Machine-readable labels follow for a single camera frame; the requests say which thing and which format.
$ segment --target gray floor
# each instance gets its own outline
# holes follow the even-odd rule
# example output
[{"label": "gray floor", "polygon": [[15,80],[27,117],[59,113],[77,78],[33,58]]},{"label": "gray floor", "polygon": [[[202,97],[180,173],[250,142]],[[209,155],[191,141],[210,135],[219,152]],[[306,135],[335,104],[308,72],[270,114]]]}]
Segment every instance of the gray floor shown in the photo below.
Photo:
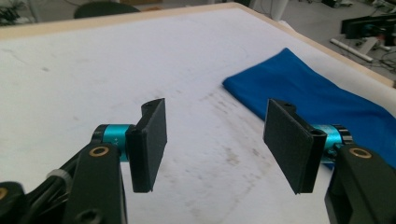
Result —
[{"label": "gray floor", "polygon": [[[72,20],[73,13],[78,5],[82,5],[91,0],[34,0],[39,9],[39,15],[42,21],[63,21]],[[199,6],[207,3],[207,0],[163,0],[161,4],[142,5],[137,6],[139,9],[148,7],[160,7],[163,9],[173,7],[189,7]],[[254,9],[271,17],[271,0],[258,0]],[[302,35],[305,35],[319,44],[332,49],[346,57],[354,60],[357,63],[375,70],[377,73],[396,80],[394,71],[384,68],[383,64],[379,63],[379,59],[384,57],[387,53],[382,49],[372,50],[368,53],[371,57],[375,58],[373,63],[367,63],[350,53],[341,50],[335,45],[330,43],[331,38],[342,40],[349,46],[354,46],[356,40],[345,40],[342,35],[339,35],[341,20],[351,19],[356,17],[368,15],[381,15],[389,10],[386,7],[380,9],[374,8],[368,0],[352,0],[351,7],[328,7],[319,0],[308,3],[306,0],[290,0],[282,20],[286,21],[294,30]],[[385,55],[386,59],[395,59],[395,54]]]}]

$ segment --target chair seat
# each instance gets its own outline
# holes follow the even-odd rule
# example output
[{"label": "chair seat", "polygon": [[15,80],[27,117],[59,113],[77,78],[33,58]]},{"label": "chair seat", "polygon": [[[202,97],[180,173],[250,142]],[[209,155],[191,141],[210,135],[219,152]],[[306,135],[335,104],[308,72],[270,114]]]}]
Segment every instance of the chair seat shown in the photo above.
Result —
[{"label": "chair seat", "polygon": [[78,7],[78,9],[75,11],[74,18],[81,19],[134,12],[139,12],[139,10],[135,7],[121,3],[91,2]]}]

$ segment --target white table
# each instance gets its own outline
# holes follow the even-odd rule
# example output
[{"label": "white table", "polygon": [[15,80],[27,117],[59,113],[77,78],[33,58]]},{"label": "white table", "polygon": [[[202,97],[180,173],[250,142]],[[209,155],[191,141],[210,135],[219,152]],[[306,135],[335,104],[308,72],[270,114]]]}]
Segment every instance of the white table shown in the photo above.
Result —
[{"label": "white table", "polygon": [[295,196],[262,141],[263,121],[221,81],[290,48],[341,88],[396,115],[390,80],[237,4],[43,23],[0,30],[0,181],[41,183],[102,123],[136,123],[166,98],[168,144],[130,223],[329,223],[320,167]]}]

